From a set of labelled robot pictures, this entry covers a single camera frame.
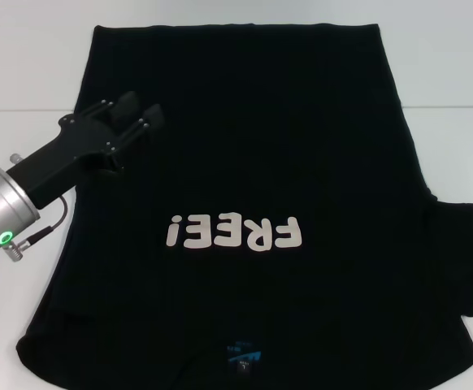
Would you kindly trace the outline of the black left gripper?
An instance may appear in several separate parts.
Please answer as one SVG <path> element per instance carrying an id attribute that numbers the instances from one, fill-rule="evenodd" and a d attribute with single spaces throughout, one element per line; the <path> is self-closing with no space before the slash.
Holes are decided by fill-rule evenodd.
<path id="1" fill-rule="evenodd" d="M 165 124 L 159 104 L 146 110 L 133 91 L 100 102 L 59 120 L 60 133 L 16 163 L 7 174 L 31 200 L 54 200 L 93 172 L 117 172 L 118 153 Z"/>

